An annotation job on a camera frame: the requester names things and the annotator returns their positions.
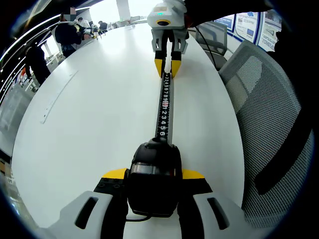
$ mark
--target person in black clothing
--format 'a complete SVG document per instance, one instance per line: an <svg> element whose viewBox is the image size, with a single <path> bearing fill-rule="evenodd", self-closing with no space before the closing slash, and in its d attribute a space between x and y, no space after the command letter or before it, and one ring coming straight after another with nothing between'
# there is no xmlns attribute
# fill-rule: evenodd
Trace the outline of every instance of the person in black clothing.
<svg viewBox="0 0 319 239"><path fill-rule="evenodd" d="M28 78L31 78L30 67L40 85L51 74L44 60L44 52L37 46L29 47L25 56L25 72Z"/></svg>
<svg viewBox="0 0 319 239"><path fill-rule="evenodd" d="M72 44L81 44L82 39L90 38L90 35L83 34L84 27L78 24L70 24L70 21L73 21L76 17L75 9L70 8L70 11L71 14L61 13L60 23L55 29L55 40L61 44L62 53L66 58L75 52Z"/></svg>
<svg viewBox="0 0 319 239"><path fill-rule="evenodd" d="M99 21L99 25L100 25L100 32L104 33L107 31L108 28L108 24L102 21Z"/></svg>

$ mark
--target display board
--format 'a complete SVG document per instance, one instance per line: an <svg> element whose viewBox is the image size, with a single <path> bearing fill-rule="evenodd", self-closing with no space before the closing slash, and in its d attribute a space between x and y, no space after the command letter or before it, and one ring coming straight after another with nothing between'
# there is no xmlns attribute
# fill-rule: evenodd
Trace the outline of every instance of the display board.
<svg viewBox="0 0 319 239"><path fill-rule="evenodd" d="M228 30L234 32L235 14L216 19L215 22L226 25Z"/></svg>
<svg viewBox="0 0 319 239"><path fill-rule="evenodd" d="M243 12L236 14L235 30L242 38L255 43L259 13Z"/></svg>
<svg viewBox="0 0 319 239"><path fill-rule="evenodd" d="M282 19L274 10L262 13L263 22L258 46L265 51L275 51L275 44L278 41L276 33L281 31Z"/></svg>

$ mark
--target yellow bracket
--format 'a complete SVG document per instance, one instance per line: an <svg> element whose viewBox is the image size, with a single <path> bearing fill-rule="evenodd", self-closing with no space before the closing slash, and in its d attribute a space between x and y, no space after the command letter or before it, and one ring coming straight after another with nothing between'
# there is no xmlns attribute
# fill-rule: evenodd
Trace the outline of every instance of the yellow bracket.
<svg viewBox="0 0 319 239"><path fill-rule="evenodd" d="M107 172L102 176L102 178L115 178L115 179L124 179L124 175L127 168L121 168L117 170L112 170ZM197 179L197 178L205 178L202 174L188 169L182 169L183 179Z"/></svg>
<svg viewBox="0 0 319 239"><path fill-rule="evenodd" d="M202 174L188 169L182 169L183 179L205 178Z"/></svg>
<svg viewBox="0 0 319 239"><path fill-rule="evenodd" d="M155 59L155 65L156 69L158 70L159 76L161 77L161 65L163 63L163 60L161 59Z"/></svg>
<svg viewBox="0 0 319 239"><path fill-rule="evenodd" d="M127 168L121 168L117 170L112 170L107 172L102 176L102 178L116 178L116 179L124 179L125 171Z"/></svg>
<svg viewBox="0 0 319 239"><path fill-rule="evenodd" d="M173 78L177 74L180 65L181 65L181 61L179 61L179 60L172 60L171 61L171 74L172 74Z"/></svg>

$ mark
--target robotic arm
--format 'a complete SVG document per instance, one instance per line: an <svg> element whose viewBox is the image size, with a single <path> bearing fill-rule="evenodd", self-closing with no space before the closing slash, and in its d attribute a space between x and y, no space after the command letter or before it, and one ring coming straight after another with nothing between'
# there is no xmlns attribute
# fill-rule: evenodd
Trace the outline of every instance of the robotic arm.
<svg viewBox="0 0 319 239"><path fill-rule="evenodd" d="M155 65L162 77L167 55L167 39L172 42L171 73L174 78L181 65L181 55L187 48L188 32L184 24L186 7L182 0L163 0L157 4L148 16L152 27L152 47L155 52Z"/></svg>

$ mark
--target gray mesh chair back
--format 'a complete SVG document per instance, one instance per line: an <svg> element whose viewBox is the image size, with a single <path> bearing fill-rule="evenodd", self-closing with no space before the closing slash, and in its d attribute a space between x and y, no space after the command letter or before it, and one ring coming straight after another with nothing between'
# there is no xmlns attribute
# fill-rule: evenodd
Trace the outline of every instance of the gray mesh chair back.
<svg viewBox="0 0 319 239"><path fill-rule="evenodd" d="M227 26L210 21L197 27L206 39L210 50L222 56L225 55L227 51ZM196 32L195 39L204 50L209 50L198 32Z"/></svg>
<svg viewBox="0 0 319 239"><path fill-rule="evenodd" d="M314 151L313 131L284 177L266 194L259 195L254 179L284 143L301 106L281 66L249 41L239 46L219 74L233 104L243 142L245 219L256 228L274 227L306 178Z"/></svg>

